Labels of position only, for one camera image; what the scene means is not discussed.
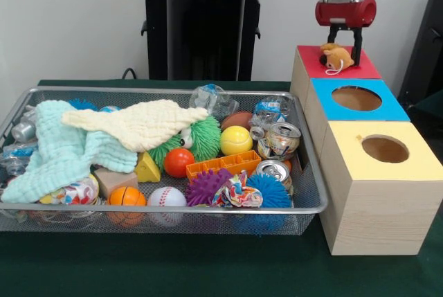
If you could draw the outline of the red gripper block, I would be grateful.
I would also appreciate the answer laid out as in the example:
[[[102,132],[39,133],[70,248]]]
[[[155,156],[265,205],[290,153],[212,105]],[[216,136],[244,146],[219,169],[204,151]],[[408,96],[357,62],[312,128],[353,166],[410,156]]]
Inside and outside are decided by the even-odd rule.
[[[362,28],[369,27],[377,13],[375,0],[320,0],[315,7],[315,16],[320,26],[329,26],[327,43],[334,43],[343,25],[352,28],[354,46],[351,58],[358,66],[361,58]]]

